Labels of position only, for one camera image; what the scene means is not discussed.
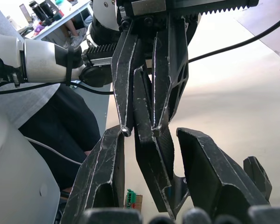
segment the table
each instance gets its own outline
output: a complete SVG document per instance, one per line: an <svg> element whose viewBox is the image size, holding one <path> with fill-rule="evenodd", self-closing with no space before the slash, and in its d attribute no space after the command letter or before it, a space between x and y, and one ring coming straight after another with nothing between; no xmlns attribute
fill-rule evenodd
<svg viewBox="0 0 280 224"><path fill-rule="evenodd" d="M78 3L72 6L70 12L64 13L64 16L62 19L53 22L50 26L47 26L45 29L43 29L38 35L33 36L34 32L30 32L25 36L25 38L31 39L31 40L41 40L51 32L53 32L55 29L66 23L68 20L73 18L75 15L78 15L80 12L82 12L84 9L88 9L90 14L93 14L92 8L90 7L90 0L78 0Z"/></svg>

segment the black pants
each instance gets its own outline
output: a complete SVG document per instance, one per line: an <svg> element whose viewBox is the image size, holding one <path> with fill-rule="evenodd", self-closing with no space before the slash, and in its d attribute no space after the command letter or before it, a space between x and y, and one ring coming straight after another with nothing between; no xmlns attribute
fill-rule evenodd
<svg viewBox="0 0 280 224"><path fill-rule="evenodd" d="M65 85L60 85L48 103L32 116L20 132L55 149L62 155L83 162L85 151L91 151L100 139L98 123L83 98ZM73 185L79 165L33 144L50 167L60 189Z"/></svg>

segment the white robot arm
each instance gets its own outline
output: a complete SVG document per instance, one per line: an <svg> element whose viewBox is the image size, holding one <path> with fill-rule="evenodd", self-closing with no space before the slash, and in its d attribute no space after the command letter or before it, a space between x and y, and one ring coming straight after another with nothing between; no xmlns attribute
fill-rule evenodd
<svg viewBox="0 0 280 224"><path fill-rule="evenodd" d="M81 49L73 52L71 80L85 68ZM66 81L68 50L50 42L0 35L0 81L57 83Z"/></svg>

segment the floor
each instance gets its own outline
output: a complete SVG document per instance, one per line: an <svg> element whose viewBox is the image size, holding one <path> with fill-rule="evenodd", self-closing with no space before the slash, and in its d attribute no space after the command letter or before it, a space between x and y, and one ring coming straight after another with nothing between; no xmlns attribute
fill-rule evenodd
<svg viewBox="0 0 280 224"><path fill-rule="evenodd" d="M189 58L251 37L233 13L204 15L189 45ZM240 165L247 156L256 156L273 185L271 204L280 205L280 57L257 41L191 63L189 74L177 114L170 123L175 173L184 174L176 128L200 130ZM106 128L116 124L118 116L110 96ZM126 189L143 195L146 224L160 214L137 165L133 137L125 138L125 160ZM177 223L181 222L182 212L192 207L188 198Z"/></svg>
<svg viewBox="0 0 280 224"><path fill-rule="evenodd" d="M280 0L259 0L257 7L245 9L235 18L252 34L260 34L280 20ZM280 53L280 28L261 41Z"/></svg>

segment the person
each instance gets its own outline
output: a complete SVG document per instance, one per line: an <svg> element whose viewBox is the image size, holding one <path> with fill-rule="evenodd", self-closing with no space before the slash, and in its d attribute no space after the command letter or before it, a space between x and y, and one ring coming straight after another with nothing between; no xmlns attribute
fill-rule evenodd
<svg viewBox="0 0 280 224"><path fill-rule="evenodd" d="M1 11L0 34L16 36L23 41ZM21 87L32 85L35 84L21 84ZM14 84L0 87L0 91L11 89L14 89ZM92 111L81 96L62 84L0 95L0 109L24 136L80 163L100 139ZM47 162L60 189L72 187L79 165L32 144Z"/></svg>
<svg viewBox="0 0 280 224"><path fill-rule="evenodd" d="M76 30L74 23L73 23L74 21L75 21L75 19L72 18L72 19L68 20L65 24L60 26L60 29L61 29L63 35L65 36L65 44L63 45L63 47L66 49L70 45L73 46L74 48L76 48L77 46L79 46L81 44L81 42L83 41L83 38L84 38L84 36L79 35L78 31Z"/></svg>

